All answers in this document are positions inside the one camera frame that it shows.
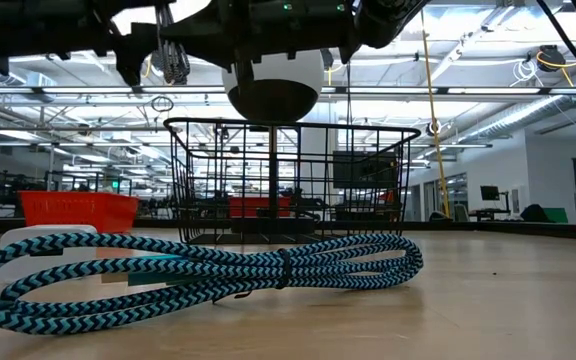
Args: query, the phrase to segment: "black wire basket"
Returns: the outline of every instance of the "black wire basket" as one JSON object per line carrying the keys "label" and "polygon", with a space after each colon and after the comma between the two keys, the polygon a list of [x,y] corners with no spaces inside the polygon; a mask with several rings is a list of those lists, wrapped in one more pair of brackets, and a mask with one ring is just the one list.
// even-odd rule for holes
{"label": "black wire basket", "polygon": [[401,233],[412,128],[174,118],[173,217],[194,244]]}

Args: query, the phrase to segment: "red bin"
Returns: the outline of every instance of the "red bin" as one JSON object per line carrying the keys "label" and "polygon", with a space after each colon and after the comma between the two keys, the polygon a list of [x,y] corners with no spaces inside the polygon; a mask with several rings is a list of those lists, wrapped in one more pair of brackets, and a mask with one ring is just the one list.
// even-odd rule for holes
{"label": "red bin", "polygon": [[21,191],[26,226],[92,225],[99,233],[128,233],[136,197],[85,192]]}

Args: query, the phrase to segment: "blue and black braided cable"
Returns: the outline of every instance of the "blue and black braided cable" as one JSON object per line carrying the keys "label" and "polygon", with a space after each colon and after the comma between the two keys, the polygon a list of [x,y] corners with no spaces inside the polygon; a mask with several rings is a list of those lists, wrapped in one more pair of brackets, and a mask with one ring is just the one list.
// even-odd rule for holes
{"label": "blue and black braided cable", "polygon": [[[0,294],[0,328],[41,335],[84,333],[257,289],[284,286],[382,289],[410,280],[423,267],[421,252],[412,241],[388,234],[356,235],[280,252],[244,255],[147,237],[88,233],[40,236],[11,244],[0,249],[0,267],[22,256],[71,247],[126,248],[179,257],[101,259],[30,275],[7,286]],[[405,255],[371,262],[348,261],[392,250],[403,250]],[[175,274],[195,280],[104,300],[70,303],[20,300],[46,285],[110,273]]]}

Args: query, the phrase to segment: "white spherical camera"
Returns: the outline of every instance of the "white spherical camera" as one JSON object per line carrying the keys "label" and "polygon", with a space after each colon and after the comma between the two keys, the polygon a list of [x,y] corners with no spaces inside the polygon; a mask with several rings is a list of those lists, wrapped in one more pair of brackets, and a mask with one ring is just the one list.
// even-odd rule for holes
{"label": "white spherical camera", "polygon": [[286,54],[265,55],[253,64],[255,76],[249,87],[240,88],[234,65],[222,72],[230,103],[251,121],[295,122],[317,103],[324,83],[324,63],[319,50],[298,52],[295,59]]}

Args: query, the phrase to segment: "metal basket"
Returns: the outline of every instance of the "metal basket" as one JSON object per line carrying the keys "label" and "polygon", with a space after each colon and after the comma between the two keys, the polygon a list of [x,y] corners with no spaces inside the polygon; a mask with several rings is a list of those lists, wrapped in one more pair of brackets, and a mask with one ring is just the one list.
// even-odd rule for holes
{"label": "metal basket", "polygon": [[417,129],[194,118],[164,125],[182,241],[292,244],[401,232]]}

